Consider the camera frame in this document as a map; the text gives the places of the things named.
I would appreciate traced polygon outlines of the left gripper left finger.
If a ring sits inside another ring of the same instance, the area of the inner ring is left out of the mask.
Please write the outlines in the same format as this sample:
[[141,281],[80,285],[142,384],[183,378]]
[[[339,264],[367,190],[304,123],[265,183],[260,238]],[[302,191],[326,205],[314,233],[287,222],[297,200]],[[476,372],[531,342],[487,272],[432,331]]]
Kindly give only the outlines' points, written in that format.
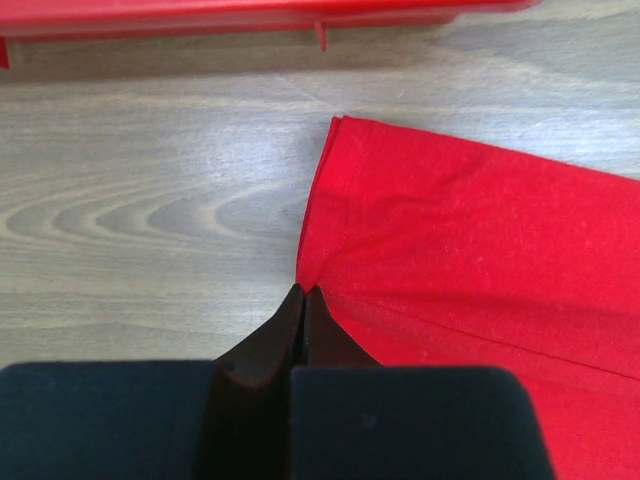
[[290,476],[290,373],[304,358],[304,308],[295,285],[269,320],[213,362],[199,479]]

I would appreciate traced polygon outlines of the red t shirt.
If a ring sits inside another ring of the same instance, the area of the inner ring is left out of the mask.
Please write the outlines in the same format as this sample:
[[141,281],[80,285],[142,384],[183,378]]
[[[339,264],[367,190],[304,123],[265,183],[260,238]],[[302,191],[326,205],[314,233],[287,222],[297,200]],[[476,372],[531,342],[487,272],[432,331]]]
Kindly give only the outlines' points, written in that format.
[[527,389],[557,475],[639,475],[639,184],[336,117],[296,280],[380,363]]

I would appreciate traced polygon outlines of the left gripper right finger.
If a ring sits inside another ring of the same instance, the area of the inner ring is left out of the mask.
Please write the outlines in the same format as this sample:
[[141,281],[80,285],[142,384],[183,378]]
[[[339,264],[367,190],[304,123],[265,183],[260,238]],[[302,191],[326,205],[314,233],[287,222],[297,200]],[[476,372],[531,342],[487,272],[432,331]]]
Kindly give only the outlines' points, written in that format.
[[333,318],[318,286],[313,287],[306,297],[303,366],[349,369],[381,367]]

